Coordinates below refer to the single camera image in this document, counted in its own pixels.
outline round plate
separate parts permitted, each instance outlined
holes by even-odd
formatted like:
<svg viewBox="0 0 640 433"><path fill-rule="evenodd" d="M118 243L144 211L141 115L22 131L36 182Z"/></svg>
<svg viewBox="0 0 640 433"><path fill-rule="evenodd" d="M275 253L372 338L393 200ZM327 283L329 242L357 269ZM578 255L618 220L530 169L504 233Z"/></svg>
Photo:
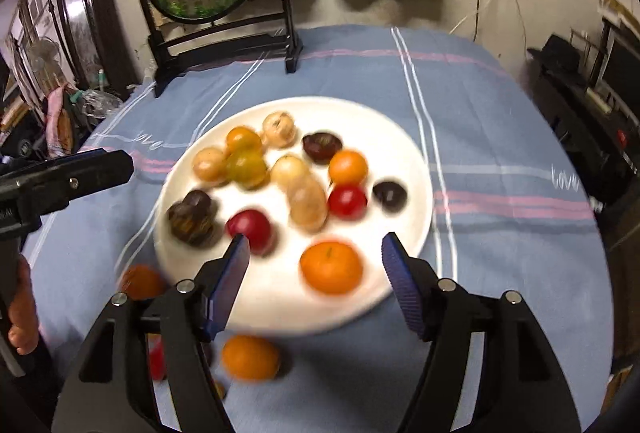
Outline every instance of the round plate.
<svg viewBox="0 0 640 433"><path fill-rule="evenodd" d="M242 191L234 184L207 192L218 201L216 219L225 223L247 207L262 209L277 229L275 249L266 257L252 256L242 281L227 328L266 334L307 334L328 330L353 320L391 292L382 265L382 238L394 231L411 256L418 256L429 231L433 191L427 164L398 124L386 116L354 102L327 97L296 97L274 100L246 109L209 130L180 158L160 193L154 242L160 265L175 282L193 278L204 262L223 255L230 242L224 236L210 249L196 249L178 241L169 232L166 210L190 190L201 187L193 175L191 162L196 153L211 145L224 147L226 134L236 126L262 129L262 121L274 111L287 111L298 126L298 140L287 150L270 149L268 166L285 153L305 157L301 139L320 130L338 135L345 148L360 151L369 163L365 191L369 206L359 222L343 222L329 215L325 227L309 235L289 225L289 208L284 193L271 183L257 191ZM328 187L326 166L312 166ZM398 179L408 191L405 208L398 214L382 211L371 199L373 184L382 178ZM298 260L312 243L326 238L342 238L356 246L365 262L364 277L352 293L331 297L315 292L300 278Z"/></svg>

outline metal pin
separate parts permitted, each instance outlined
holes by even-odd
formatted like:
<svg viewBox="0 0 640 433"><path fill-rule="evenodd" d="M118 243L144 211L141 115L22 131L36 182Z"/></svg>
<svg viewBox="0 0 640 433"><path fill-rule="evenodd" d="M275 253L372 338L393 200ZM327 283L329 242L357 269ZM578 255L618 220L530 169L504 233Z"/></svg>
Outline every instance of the metal pin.
<svg viewBox="0 0 640 433"><path fill-rule="evenodd" d="M195 286L196 284L192 279L183 279L182 281L178 281L178 285L176 285L175 288L177 288L181 294L188 294Z"/></svg>
<svg viewBox="0 0 640 433"><path fill-rule="evenodd" d="M456 282L449 278L442 278L438 281L438 287L444 292L453 292L457 286Z"/></svg>
<svg viewBox="0 0 640 433"><path fill-rule="evenodd" d="M124 292L117 292L111 296L111 304L119 307L127 302L127 295Z"/></svg>
<svg viewBox="0 0 640 433"><path fill-rule="evenodd" d="M504 295L504 298L507 299L507 301L512 305L516 305L522 302L522 296L520 295L520 292L517 292L515 290L508 291L507 294Z"/></svg>

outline table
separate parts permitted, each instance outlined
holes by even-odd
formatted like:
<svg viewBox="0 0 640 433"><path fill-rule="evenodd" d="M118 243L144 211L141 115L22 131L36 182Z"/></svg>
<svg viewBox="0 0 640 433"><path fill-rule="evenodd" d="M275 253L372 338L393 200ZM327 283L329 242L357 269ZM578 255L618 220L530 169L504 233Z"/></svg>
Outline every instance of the table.
<svg viewBox="0 0 640 433"><path fill-rule="evenodd" d="M377 109L415 140L430 165L432 231L421 257L469 292L517 289L558 356L585 428L604 397L612 304L602 243L561 146L523 91L483 48L435 31L340 26L302 31L298 71L262 56L189 72L153 99L149 85L105 121L87 148L126 149L129 184L71 203L28 241L42 332L64 373L129 265L156 265L154 202L172 164L224 118L300 95ZM217 349L228 333L215 341ZM469 421L481 337L474 336L455 426ZM395 432L428 345L390 297L325 334L276 339L291 371L265 384L231 383L225 407L239 433ZM163 420L176 425L168 388Z"/></svg>

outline red fruit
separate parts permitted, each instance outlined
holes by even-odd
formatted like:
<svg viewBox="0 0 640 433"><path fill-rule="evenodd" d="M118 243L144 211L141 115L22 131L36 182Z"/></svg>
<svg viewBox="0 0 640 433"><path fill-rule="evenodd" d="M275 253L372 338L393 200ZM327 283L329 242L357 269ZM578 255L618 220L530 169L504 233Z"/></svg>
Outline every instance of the red fruit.
<svg viewBox="0 0 640 433"><path fill-rule="evenodd" d="M367 211L367 195L355 185L336 186L328 200L329 211L342 220L359 220Z"/></svg>
<svg viewBox="0 0 640 433"><path fill-rule="evenodd" d="M162 340L158 340L149 351L149 373L154 381L162 381L166 377Z"/></svg>
<svg viewBox="0 0 640 433"><path fill-rule="evenodd" d="M238 233L249 240L249 249L259 256L268 253L273 242L269 219L257 209L245 209L225 223L225 231L232 238Z"/></svg>

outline black power cord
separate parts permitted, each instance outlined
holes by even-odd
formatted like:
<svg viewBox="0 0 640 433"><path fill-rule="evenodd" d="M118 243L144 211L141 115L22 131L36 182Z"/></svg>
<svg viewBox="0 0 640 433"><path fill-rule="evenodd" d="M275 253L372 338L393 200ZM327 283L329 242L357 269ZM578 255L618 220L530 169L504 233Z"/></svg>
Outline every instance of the black power cord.
<svg viewBox="0 0 640 433"><path fill-rule="evenodd" d="M478 37L478 19L480 17L480 0L476 0L476 30L474 31L474 42Z"/></svg>

